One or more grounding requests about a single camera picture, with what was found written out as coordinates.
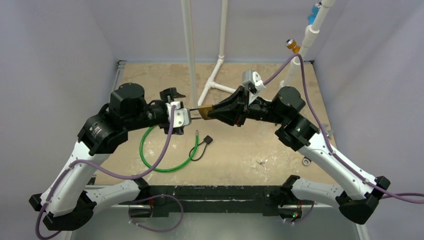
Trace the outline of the brass padlock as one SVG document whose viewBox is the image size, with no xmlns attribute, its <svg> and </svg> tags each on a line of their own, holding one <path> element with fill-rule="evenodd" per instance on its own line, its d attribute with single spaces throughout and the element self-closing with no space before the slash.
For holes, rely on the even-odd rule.
<svg viewBox="0 0 424 240">
<path fill-rule="evenodd" d="M 196 112 L 200 115 L 203 120 L 213 120 L 215 117 L 209 116 L 209 112 L 214 110 L 214 106 L 212 104 L 201 105 L 197 108 L 190 108 L 190 112 Z"/>
</svg>

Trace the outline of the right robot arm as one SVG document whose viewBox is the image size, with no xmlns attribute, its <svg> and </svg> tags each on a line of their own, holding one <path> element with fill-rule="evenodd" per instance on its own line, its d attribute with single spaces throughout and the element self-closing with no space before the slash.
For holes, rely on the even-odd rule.
<svg viewBox="0 0 424 240">
<path fill-rule="evenodd" d="M 296 88 L 282 87 L 271 101 L 261 97 L 249 101 L 248 94 L 248 90 L 240 86 L 226 99 L 202 110 L 201 116 L 237 127 L 247 119 L 279 125 L 275 135 L 280 142 L 314 162 L 336 181 L 332 185 L 291 175 L 281 186 L 282 204 L 296 200 L 322 203 L 337 208 L 353 223 L 365 224 L 390 181 L 362 170 L 326 143 L 319 128 L 301 115 L 306 103 Z"/>
</svg>

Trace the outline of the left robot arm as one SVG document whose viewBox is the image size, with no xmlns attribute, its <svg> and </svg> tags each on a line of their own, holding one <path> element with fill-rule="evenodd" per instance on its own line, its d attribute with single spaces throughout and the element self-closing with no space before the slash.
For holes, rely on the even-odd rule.
<svg viewBox="0 0 424 240">
<path fill-rule="evenodd" d="M 54 232 L 74 231 L 98 212 L 123 203 L 142 205 L 150 198 L 143 174 L 114 177 L 121 183 L 96 191 L 86 185 L 102 163 L 129 139 L 129 132 L 159 126 L 168 137 L 183 134 L 190 122 L 182 94 L 174 87 L 160 92 L 157 100 L 146 101 L 145 89 L 124 83 L 110 94 L 109 102 L 89 117 L 77 135 L 74 149 L 54 183 L 29 203 L 39 213 L 38 224 Z"/>
</svg>

